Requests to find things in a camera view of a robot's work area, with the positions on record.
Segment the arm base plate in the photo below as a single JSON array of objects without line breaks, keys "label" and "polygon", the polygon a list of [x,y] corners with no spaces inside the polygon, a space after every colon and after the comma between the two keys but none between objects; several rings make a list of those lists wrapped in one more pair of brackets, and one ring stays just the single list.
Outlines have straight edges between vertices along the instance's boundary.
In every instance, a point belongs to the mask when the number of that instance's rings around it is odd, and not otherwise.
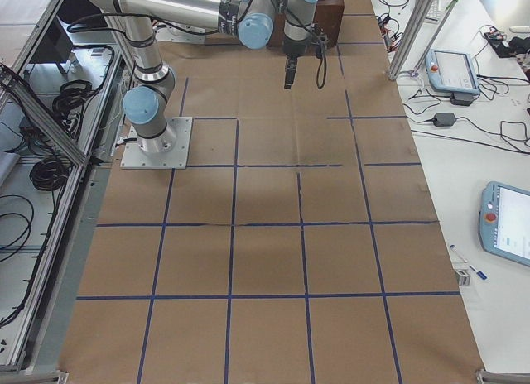
[{"label": "arm base plate", "polygon": [[192,117],[168,118],[165,132],[153,139],[142,138],[131,127],[120,167],[124,170],[184,170],[187,166]]}]

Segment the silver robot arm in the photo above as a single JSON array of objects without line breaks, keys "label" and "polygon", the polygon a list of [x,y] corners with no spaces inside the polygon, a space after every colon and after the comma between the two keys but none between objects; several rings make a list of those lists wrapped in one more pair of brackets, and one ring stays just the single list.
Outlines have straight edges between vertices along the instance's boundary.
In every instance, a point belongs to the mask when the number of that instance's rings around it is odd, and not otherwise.
[{"label": "silver robot arm", "polygon": [[125,113],[146,157],[189,167],[312,167],[332,161],[317,103],[325,81],[317,0],[89,0],[132,57]]}]

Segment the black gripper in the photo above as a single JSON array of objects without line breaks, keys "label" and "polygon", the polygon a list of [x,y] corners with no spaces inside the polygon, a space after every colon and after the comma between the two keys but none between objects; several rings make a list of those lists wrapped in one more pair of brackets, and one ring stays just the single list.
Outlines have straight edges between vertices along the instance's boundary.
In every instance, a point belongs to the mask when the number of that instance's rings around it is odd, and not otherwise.
[{"label": "black gripper", "polygon": [[318,24],[299,26],[286,23],[282,50],[286,56],[284,88],[290,89],[296,77],[297,59],[306,54],[309,46],[316,46],[316,57],[321,58],[329,38]]}]

